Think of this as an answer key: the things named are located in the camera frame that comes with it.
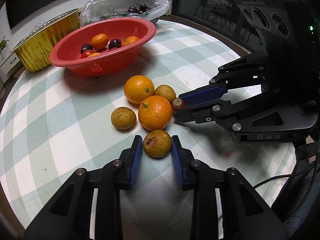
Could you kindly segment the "brown longan fruit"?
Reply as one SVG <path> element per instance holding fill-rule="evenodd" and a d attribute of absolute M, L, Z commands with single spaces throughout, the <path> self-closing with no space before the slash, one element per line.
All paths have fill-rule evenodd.
<path fill-rule="evenodd" d="M 162 96 L 169 102 L 172 102 L 176 98 L 176 93 L 169 85 L 160 85 L 155 89 L 154 95 Z"/>

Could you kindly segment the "small reddish fruit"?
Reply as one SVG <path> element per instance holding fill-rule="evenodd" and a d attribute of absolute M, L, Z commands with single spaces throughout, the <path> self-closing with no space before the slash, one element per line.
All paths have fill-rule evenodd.
<path fill-rule="evenodd" d="M 174 98 L 171 102 L 172 111 L 175 112 L 178 109 L 187 107 L 187 103 L 182 98 Z"/>

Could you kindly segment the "dark plums in bag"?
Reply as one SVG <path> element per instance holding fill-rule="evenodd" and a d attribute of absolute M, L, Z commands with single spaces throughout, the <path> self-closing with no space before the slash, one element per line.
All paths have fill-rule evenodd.
<path fill-rule="evenodd" d="M 131 6 L 129 7 L 129 9 L 127 10 L 127 12 L 129 13 L 135 13 L 135 14 L 143 14 L 147 11 L 149 11 L 151 8 L 148 7 L 146 4 L 141 4 L 138 8 L 135 6 Z"/>

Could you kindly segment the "round orange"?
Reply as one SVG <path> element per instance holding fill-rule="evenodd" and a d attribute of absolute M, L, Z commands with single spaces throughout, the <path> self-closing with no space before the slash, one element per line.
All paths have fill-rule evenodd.
<path fill-rule="evenodd" d="M 153 96 L 155 91 L 152 80 L 143 75 L 129 78 L 124 85 L 124 94 L 133 104 L 140 104 L 144 99 Z"/>

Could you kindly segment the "brown speckled fruit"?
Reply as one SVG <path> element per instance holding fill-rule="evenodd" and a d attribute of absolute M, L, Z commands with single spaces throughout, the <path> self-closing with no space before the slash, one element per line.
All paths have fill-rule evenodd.
<path fill-rule="evenodd" d="M 143 140 L 143 150 L 152 158 L 163 158 L 170 152 L 171 147 L 170 135 L 161 129 L 150 132 Z"/>

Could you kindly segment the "red tomato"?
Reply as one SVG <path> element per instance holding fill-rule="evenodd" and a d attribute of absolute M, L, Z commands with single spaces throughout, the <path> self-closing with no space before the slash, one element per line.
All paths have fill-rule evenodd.
<path fill-rule="evenodd" d="M 93 50 L 84 50 L 81 54 L 81 58 L 84 59 L 84 58 L 87 58 L 89 57 L 89 55 L 93 54 L 94 51 Z"/>

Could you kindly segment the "clear plastic bag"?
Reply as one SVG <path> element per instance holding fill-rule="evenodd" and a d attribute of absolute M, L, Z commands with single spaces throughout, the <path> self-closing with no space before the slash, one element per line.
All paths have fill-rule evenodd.
<path fill-rule="evenodd" d="M 141 4 L 146 4 L 151 9 L 143 14 L 127 12 L 129 7 L 138 8 Z M 79 19 L 81 26 L 118 17 L 142 18 L 156 22 L 169 11 L 170 7 L 171 0 L 90 0 L 82 8 Z"/>

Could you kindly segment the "brown round fruit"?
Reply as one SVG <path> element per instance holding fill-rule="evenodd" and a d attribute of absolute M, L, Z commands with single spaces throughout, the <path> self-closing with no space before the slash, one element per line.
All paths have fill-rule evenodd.
<path fill-rule="evenodd" d="M 116 108 L 111 114 L 112 125 L 119 130 L 130 129 L 136 123 L 135 112 L 128 107 Z"/>

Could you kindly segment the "yellow foil tray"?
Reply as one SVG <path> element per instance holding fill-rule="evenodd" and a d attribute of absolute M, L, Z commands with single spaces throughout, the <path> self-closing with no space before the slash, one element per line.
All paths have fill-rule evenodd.
<path fill-rule="evenodd" d="M 50 52 L 65 36 L 80 27 L 79 8 L 69 10 L 33 29 L 22 38 L 12 51 L 26 70 L 35 73 L 47 68 Z"/>

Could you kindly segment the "dark purple plum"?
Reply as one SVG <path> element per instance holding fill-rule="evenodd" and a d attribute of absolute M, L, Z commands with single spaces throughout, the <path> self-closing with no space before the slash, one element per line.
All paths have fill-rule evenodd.
<path fill-rule="evenodd" d="M 108 44 L 108 50 L 112 50 L 113 48 L 121 48 L 121 40 L 118 38 L 112 39 Z"/>

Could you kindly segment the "large orange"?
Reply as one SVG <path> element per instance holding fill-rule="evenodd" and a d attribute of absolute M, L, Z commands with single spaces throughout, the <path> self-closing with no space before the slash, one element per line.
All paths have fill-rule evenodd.
<path fill-rule="evenodd" d="M 98 34 L 91 39 L 91 46 L 95 50 L 100 50 L 108 45 L 108 36 L 106 34 Z"/>

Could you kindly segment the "red plastic colander bowl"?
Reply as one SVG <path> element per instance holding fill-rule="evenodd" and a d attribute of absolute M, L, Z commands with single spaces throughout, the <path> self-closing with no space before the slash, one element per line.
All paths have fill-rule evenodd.
<path fill-rule="evenodd" d="M 135 61 L 155 33 L 155 25 L 141 18 L 94 22 L 59 41 L 50 53 L 50 61 L 85 77 L 116 74 Z"/>

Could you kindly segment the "white low cabinet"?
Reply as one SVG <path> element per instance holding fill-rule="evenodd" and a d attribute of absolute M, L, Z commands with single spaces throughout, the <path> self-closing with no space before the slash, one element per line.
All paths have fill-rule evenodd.
<path fill-rule="evenodd" d="M 1 74 L 11 74 L 20 65 L 20 63 L 20 59 L 16 53 L 11 53 L 1 62 Z"/>

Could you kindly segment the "green checked tablecloth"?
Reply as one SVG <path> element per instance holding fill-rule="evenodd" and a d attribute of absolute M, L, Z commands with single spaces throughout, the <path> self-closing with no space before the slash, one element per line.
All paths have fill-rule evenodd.
<path fill-rule="evenodd" d="M 131 99 L 138 99 L 134 76 L 178 95 L 207 85 L 239 54 L 201 31 L 159 21 L 136 61 L 118 74 L 85 78 L 54 66 L 25 72 L 1 111 L 1 185 L 23 228 L 77 168 L 102 168 L 135 135 L 149 133 L 139 122 L 139 104 L 124 94 L 129 83 Z M 215 122 L 179 125 L 172 118 L 164 130 L 196 159 L 220 170 L 235 167 L 253 186 L 296 164 L 291 144 L 235 144 Z M 136 184 L 120 193 L 124 239 L 189 239 L 192 197 L 180 189 L 170 153 L 143 153 Z"/>

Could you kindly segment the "oval orange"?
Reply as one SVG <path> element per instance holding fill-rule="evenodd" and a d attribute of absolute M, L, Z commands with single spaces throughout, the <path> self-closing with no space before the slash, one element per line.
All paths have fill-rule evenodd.
<path fill-rule="evenodd" d="M 164 129 L 172 117 L 172 106 L 169 101 L 153 95 L 144 99 L 138 110 L 140 124 L 147 130 Z"/>

